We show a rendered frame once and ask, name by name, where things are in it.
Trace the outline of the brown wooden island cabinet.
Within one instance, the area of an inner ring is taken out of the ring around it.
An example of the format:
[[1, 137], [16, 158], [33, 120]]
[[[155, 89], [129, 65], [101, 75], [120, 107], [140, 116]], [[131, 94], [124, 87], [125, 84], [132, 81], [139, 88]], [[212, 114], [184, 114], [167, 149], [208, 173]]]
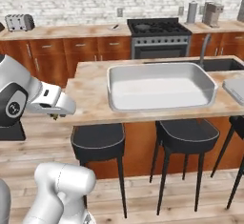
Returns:
[[[230, 117], [207, 118], [220, 132], [220, 135], [213, 149], [204, 156], [203, 171], [212, 171], [223, 143], [227, 137], [231, 123]], [[125, 151], [123, 156], [124, 178], [127, 176], [150, 176], [153, 162], [153, 152], [156, 140], [155, 122], [124, 123], [125, 131]], [[218, 165], [218, 169], [235, 169], [244, 155], [244, 139], [241, 139], [236, 132], [224, 152], [224, 155]], [[173, 153], [170, 156], [170, 162], [167, 173], [183, 173], [185, 155], [182, 153]], [[158, 155], [155, 163], [154, 173], [162, 174], [164, 160], [164, 149], [158, 148]], [[117, 161], [111, 159], [108, 161], [89, 162], [85, 167], [94, 170], [99, 179], [119, 178]], [[198, 170], [198, 155], [189, 156], [187, 171]]]

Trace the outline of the black and steel stove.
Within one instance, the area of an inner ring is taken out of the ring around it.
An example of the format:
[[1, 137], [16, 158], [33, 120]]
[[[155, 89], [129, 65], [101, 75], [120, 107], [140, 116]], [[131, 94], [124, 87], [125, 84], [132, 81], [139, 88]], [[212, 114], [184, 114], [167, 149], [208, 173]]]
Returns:
[[131, 58], [185, 57], [189, 54], [192, 32], [177, 17], [128, 19], [132, 34]]

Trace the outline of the black bar stool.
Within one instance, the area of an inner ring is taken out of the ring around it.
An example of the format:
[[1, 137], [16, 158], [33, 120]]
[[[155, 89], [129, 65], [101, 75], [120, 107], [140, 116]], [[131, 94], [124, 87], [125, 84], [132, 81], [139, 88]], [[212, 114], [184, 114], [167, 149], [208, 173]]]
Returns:
[[117, 161], [120, 192], [124, 217], [127, 217], [124, 185], [123, 156], [125, 151], [125, 131], [121, 123], [74, 126], [71, 146], [79, 164], [85, 167], [89, 162]]
[[[231, 123], [231, 127], [229, 129], [229, 132], [227, 134], [227, 137], [223, 143], [223, 146], [221, 148], [221, 151], [218, 155], [218, 158], [216, 159], [215, 161], [215, 164], [213, 166], [213, 170], [212, 170], [212, 173], [211, 173], [211, 176], [214, 176], [215, 174], [215, 171], [217, 170], [217, 167], [224, 155], [224, 152], [226, 151], [232, 137], [233, 137], [233, 134], [234, 132], [237, 133], [237, 135], [241, 138], [241, 139], [244, 139], [244, 115], [239, 115], [239, 116], [231, 116], [229, 118], [229, 121]], [[233, 199], [234, 199], [234, 195], [236, 193], [236, 190], [237, 190], [237, 187], [239, 185], [239, 182], [241, 180], [241, 177], [244, 175], [244, 155], [242, 157], [242, 160], [241, 160], [241, 163], [240, 163], [240, 167], [239, 167], [239, 170], [238, 170], [238, 173], [237, 173], [237, 176], [236, 176], [236, 179], [235, 179], [235, 182], [234, 182], [234, 186], [233, 186], [233, 189], [232, 189], [232, 192], [231, 192], [231, 195], [229, 197], [229, 200], [228, 200], [228, 203], [227, 203], [227, 207], [226, 209], [229, 209], [231, 207], [231, 204], [233, 202]]]
[[196, 180], [194, 210], [197, 211], [200, 186], [202, 180], [204, 156], [211, 151], [220, 135], [219, 130], [207, 119], [179, 119], [160, 120], [155, 122], [156, 140], [152, 158], [150, 181], [153, 181], [153, 173], [160, 146], [164, 149], [164, 160], [157, 203], [157, 213], [160, 213], [166, 175], [173, 153], [185, 155], [182, 179], [185, 179], [189, 156], [198, 155], [198, 170]]

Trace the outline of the grey fridge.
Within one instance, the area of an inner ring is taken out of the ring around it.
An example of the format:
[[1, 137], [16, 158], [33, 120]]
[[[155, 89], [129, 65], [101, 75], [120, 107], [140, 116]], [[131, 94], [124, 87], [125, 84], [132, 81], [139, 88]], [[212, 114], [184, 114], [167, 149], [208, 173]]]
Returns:
[[237, 15], [237, 21], [244, 23], [244, 0], [241, 1], [239, 13]]

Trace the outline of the silver toaster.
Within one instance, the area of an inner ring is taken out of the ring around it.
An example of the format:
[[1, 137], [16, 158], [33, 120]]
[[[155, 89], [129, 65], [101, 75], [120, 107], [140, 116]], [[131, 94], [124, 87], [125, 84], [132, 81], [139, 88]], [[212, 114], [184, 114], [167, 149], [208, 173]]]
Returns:
[[8, 14], [5, 21], [9, 31], [31, 31], [35, 28], [30, 14]]

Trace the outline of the grey sink tap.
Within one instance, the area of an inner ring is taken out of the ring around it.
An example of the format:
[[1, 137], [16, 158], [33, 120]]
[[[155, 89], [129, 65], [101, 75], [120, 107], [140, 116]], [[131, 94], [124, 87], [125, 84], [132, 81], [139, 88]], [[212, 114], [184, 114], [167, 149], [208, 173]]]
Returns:
[[199, 58], [199, 66], [204, 69], [204, 56], [205, 56], [205, 52], [206, 52], [206, 49], [207, 49], [207, 46], [211, 40], [211, 34], [210, 33], [207, 33], [205, 38], [204, 38], [204, 41], [203, 41], [203, 45], [202, 45], [202, 49], [201, 49], [201, 53], [200, 53], [200, 58]]

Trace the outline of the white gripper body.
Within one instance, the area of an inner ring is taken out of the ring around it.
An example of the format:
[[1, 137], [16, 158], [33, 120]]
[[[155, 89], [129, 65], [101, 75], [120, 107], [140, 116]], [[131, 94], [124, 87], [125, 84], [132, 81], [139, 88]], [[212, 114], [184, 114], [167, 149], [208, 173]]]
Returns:
[[27, 109], [33, 113], [58, 114], [66, 116], [76, 111], [75, 102], [64, 92], [44, 92], [32, 100]]

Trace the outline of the grey coffee machine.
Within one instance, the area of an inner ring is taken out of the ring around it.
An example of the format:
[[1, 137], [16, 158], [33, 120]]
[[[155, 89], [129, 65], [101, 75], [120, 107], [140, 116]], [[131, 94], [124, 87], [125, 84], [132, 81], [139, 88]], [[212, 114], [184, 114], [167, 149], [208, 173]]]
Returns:
[[218, 18], [223, 10], [224, 6], [221, 4], [206, 2], [202, 22], [211, 28], [218, 28]]

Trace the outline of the grey cylinder canister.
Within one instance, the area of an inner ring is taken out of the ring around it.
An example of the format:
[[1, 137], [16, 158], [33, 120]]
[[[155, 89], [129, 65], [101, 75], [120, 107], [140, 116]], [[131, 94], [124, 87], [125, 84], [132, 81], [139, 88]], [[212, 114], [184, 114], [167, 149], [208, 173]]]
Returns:
[[186, 21], [187, 24], [193, 24], [195, 22], [196, 11], [197, 11], [197, 3], [195, 1], [190, 2], [188, 7], [187, 21]]

